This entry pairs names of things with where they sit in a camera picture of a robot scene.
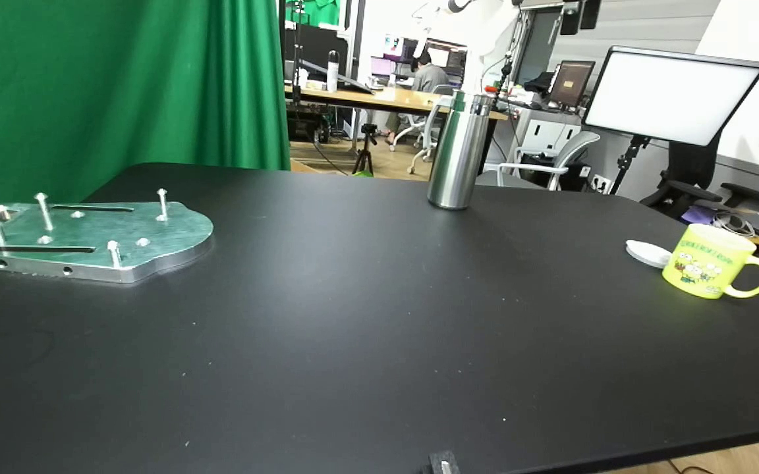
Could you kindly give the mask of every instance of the black table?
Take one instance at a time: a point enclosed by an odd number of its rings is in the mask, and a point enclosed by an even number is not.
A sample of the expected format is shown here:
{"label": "black table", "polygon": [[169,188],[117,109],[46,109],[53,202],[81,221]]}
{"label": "black table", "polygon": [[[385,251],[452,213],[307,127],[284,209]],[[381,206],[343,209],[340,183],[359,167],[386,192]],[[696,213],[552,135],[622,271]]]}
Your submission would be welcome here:
{"label": "black table", "polygon": [[133,289],[0,274],[0,472],[604,470],[759,439],[759,299],[623,255],[600,196],[139,167],[216,251]]}

